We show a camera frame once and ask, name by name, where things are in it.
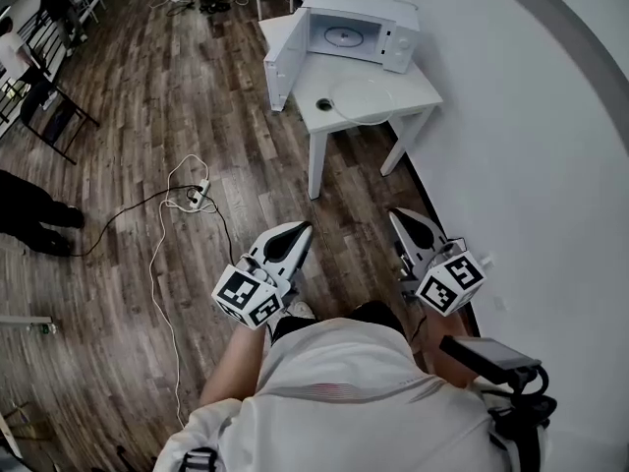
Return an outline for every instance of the microwave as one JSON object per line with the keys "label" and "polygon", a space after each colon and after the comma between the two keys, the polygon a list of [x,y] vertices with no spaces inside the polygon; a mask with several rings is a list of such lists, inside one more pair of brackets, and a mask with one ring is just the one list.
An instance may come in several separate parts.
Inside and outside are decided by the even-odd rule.
{"label": "microwave", "polygon": [[407,71],[419,42],[417,7],[399,0],[304,0],[285,39],[264,58],[271,108],[281,111],[307,53],[332,54]]}

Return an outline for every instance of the wooden floor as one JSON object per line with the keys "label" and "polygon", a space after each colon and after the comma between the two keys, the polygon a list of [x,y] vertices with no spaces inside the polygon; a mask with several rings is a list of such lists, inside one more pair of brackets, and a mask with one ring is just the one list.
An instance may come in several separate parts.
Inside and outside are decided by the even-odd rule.
{"label": "wooden floor", "polygon": [[[16,125],[0,141],[0,168],[86,212],[83,232],[62,230],[82,251],[113,213],[164,189],[168,172],[195,153],[209,165],[210,194],[236,257],[267,227],[308,220],[314,243],[300,287],[317,315],[381,299],[412,333],[419,316],[397,293],[386,212],[425,209],[404,166],[379,175],[392,147],[386,131],[334,135],[321,197],[311,202],[306,128],[291,103],[281,114],[268,107],[255,2],[210,18],[197,11],[169,18],[169,5],[151,10],[152,0],[105,1],[109,12],[89,26],[88,43],[59,78],[102,123],[86,126],[73,144],[79,164]],[[267,17],[287,8],[264,0]],[[174,183],[196,184],[203,172],[191,161]],[[174,196],[185,202],[183,193]],[[85,259],[34,254],[0,236],[0,314],[50,315],[61,326],[56,335],[0,330],[0,409],[36,402],[78,470],[121,470],[117,443],[147,470],[178,430],[170,331],[151,303],[147,272],[161,234],[158,205],[119,217]],[[210,300],[228,263],[227,239],[217,215],[167,210],[164,220],[156,293],[181,349],[186,417],[234,326]]]}

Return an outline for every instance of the table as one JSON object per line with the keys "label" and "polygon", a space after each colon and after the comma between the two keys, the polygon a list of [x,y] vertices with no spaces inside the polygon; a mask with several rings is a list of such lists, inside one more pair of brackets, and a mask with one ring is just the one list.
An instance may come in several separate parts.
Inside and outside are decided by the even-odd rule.
{"label": "table", "polygon": [[[289,15],[259,22],[269,47],[284,41],[291,29],[292,19],[294,17]],[[393,114],[388,122],[398,141],[380,168],[382,176],[393,171],[426,124],[433,109],[443,102],[441,96],[413,62],[406,74],[396,74],[384,70],[382,65],[377,63],[307,53],[292,94],[311,137],[308,175],[308,194],[311,200],[318,198],[320,193],[327,136],[332,132],[357,126],[356,123],[341,117],[335,110],[322,111],[316,107],[318,100],[329,97],[330,87],[344,77],[372,80],[393,96]],[[348,96],[342,101],[344,106],[348,106],[346,103],[351,103],[352,99]],[[375,121],[391,112],[389,107],[385,107],[381,113],[374,113],[360,104],[355,108],[356,110],[352,110],[352,116],[361,121]]]}

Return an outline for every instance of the black chair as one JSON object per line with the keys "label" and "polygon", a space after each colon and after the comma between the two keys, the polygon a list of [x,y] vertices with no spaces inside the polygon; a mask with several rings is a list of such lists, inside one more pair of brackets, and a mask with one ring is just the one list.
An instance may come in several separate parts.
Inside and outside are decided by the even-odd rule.
{"label": "black chair", "polygon": [[[42,105],[47,99],[52,90],[56,90],[61,97],[61,103],[55,108],[52,116],[46,123],[46,126],[43,130],[43,133],[39,133],[31,124],[33,115],[37,111],[37,108]],[[66,145],[64,149],[59,149],[55,146],[57,140],[63,133],[63,130],[68,126],[70,120],[74,115],[78,115],[82,117],[81,124],[77,128],[75,134],[70,138],[70,141]],[[22,106],[20,107],[20,120],[22,123],[29,128],[29,130],[34,133],[40,140],[42,140],[45,144],[51,147],[55,152],[61,154],[65,159],[69,160],[73,164],[77,164],[76,161],[71,159],[67,152],[72,142],[75,140],[79,131],[83,127],[83,124],[89,120],[96,128],[100,127],[100,124],[91,117],[87,112],[85,112],[82,108],[80,108],[68,95],[62,92],[59,88],[57,88],[54,84],[48,82],[40,82],[37,85],[33,86],[29,94],[25,97],[22,102]]]}

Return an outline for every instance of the white shirt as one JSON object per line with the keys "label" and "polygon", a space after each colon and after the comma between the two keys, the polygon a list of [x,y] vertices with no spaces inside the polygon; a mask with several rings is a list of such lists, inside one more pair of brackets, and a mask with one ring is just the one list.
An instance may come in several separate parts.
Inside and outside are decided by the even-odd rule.
{"label": "white shirt", "polygon": [[19,79],[29,69],[29,64],[18,57],[18,49],[24,45],[22,38],[14,31],[0,36],[0,63],[12,79]]}
{"label": "white shirt", "polygon": [[197,409],[154,470],[203,446],[239,472],[508,470],[489,422],[476,395],[423,373],[399,332],[334,319],[279,339],[256,395]]}

